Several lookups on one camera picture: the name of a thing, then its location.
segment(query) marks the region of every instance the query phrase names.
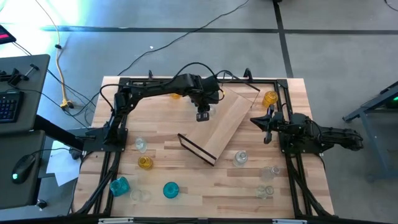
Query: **gray floor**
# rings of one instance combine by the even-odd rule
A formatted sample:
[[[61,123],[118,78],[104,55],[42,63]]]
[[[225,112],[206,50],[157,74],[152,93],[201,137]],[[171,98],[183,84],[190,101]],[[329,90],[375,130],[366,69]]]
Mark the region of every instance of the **gray floor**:
[[[242,0],[87,0],[41,1],[58,25],[102,27],[199,27],[234,9]],[[398,0],[389,0],[398,7]],[[280,3],[286,29],[397,30],[398,12],[383,0],[284,0]],[[0,22],[33,54],[50,54],[55,68],[56,33],[37,26],[51,25],[34,1],[8,1]],[[247,6],[212,24],[213,28],[276,29],[272,1],[250,0]],[[151,47],[161,47],[181,33],[62,32],[60,64],[68,85],[90,97],[104,75],[116,75]],[[295,78],[304,78],[313,118],[324,126],[355,128],[341,117],[356,109],[398,79],[397,35],[286,35]],[[11,44],[0,45],[0,57],[23,55]],[[246,67],[255,77],[286,77],[278,34],[191,34],[160,52],[142,58],[125,75],[173,75],[189,62],[204,62],[214,70],[228,69],[241,76]],[[188,72],[206,75],[201,67]],[[61,102],[60,85],[48,76],[44,93]],[[65,128],[81,127],[51,102],[42,98],[39,114]],[[397,130],[396,117],[377,122],[378,130]],[[393,135],[383,139],[393,150]],[[326,174],[335,213],[344,218],[380,222],[398,220],[398,180],[368,183],[365,176],[377,172],[377,161],[365,141],[359,152],[335,147],[325,154]],[[0,219],[46,217],[67,213],[72,183],[58,188],[53,178],[42,182],[40,198],[49,201],[43,212],[35,207],[1,210]]]

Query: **wooden tabletop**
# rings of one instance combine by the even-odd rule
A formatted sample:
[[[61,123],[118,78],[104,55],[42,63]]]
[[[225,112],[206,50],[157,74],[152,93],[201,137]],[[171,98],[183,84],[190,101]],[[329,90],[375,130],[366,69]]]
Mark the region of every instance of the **wooden tabletop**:
[[[118,83],[120,77],[104,77],[103,85]],[[295,113],[311,116],[310,105],[301,78],[288,79],[290,99]],[[118,177],[124,176],[132,189],[142,191],[144,199],[134,201],[130,192],[115,197],[112,216],[124,217],[211,217],[211,218],[293,218],[285,157],[280,153],[277,133],[272,142],[263,144],[264,133],[249,119],[265,115],[261,105],[266,91],[272,85],[255,84],[261,92],[253,107],[244,117],[239,128],[225,147],[214,167],[210,166],[190,151],[184,149],[177,134],[187,134],[194,127],[196,109],[186,105],[188,97],[178,100],[168,95],[145,98],[132,111],[127,120],[129,136],[126,150],[122,153]],[[227,84],[225,88],[254,101],[257,92],[244,84]],[[113,103],[117,87],[104,88],[103,93]],[[93,127],[102,127],[109,119],[110,108],[99,97]],[[147,151],[140,153],[134,145],[135,138],[141,136],[147,141]],[[243,168],[237,168],[232,160],[238,151],[246,151],[248,161]],[[150,156],[154,161],[151,170],[142,170],[137,165],[140,156]],[[103,163],[103,152],[94,152],[81,167],[75,191],[75,209],[87,201],[98,185]],[[326,211],[333,213],[328,184],[321,160],[313,155],[303,154],[303,164],[308,188]],[[260,169],[265,166],[278,166],[280,174],[270,182],[260,179]],[[163,186],[174,181],[180,187],[176,198],[163,195]],[[273,196],[266,199],[256,197],[259,185],[271,185]],[[108,196],[103,194],[101,211]],[[304,211],[301,191],[298,191],[300,208]]]

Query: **clear glass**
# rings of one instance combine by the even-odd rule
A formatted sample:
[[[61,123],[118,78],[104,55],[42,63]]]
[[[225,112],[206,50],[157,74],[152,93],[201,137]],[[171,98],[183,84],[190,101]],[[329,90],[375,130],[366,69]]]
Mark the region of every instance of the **clear glass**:
[[[142,153],[146,152],[147,150],[147,141],[142,137],[136,138],[136,149]]]
[[[266,181],[266,182],[271,181],[276,176],[278,176],[279,173],[280,173],[280,170],[277,166],[264,167],[261,169],[261,180]]]
[[[152,194],[147,190],[134,189],[130,193],[130,198],[133,203],[149,202],[152,199]]]
[[[133,202],[140,202],[142,200],[142,192],[139,189],[134,189],[130,193],[130,198]]]
[[[266,199],[268,196],[271,196],[274,194],[274,188],[272,186],[262,186],[260,185],[256,189],[256,197],[261,198],[261,199]]]
[[[210,105],[209,114],[211,117],[216,115],[216,107],[214,105]]]
[[[234,159],[232,160],[232,163],[236,167],[242,167],[246,161],[248,161],[248,155],[246,154],[245,151],[239,151],[235,154]]]

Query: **yellow cup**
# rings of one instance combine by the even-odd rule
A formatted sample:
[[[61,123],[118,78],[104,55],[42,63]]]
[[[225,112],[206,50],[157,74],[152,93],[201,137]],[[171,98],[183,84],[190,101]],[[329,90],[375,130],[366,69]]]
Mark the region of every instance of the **yellow cup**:
[[[175,99],[175,100],[178,100],[179,98],[181,98],[181,95],[178,95],[176,93],[172,93],[172,94],[170,94],[170,97]]]
[[[154,162],[148,156],[141,156],[138,158],[138,166],[145,170],[149,170],[154,166]]]
[[[262,104],[266,108],[268,108],[269,105],[273,105],[277,101],[278,101],[278,94],[275,91],[268,91],[268,92],[266,92],[264,99],[262,99]]]

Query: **computer mouse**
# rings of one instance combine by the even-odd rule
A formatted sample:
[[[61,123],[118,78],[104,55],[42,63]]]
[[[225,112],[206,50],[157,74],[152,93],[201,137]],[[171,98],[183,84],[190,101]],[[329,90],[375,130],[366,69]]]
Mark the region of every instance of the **computer mouse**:
[[[33,155],[24,155],[15,164],[11,179],[14,184],[22,184],[28,178],[36,158]]]

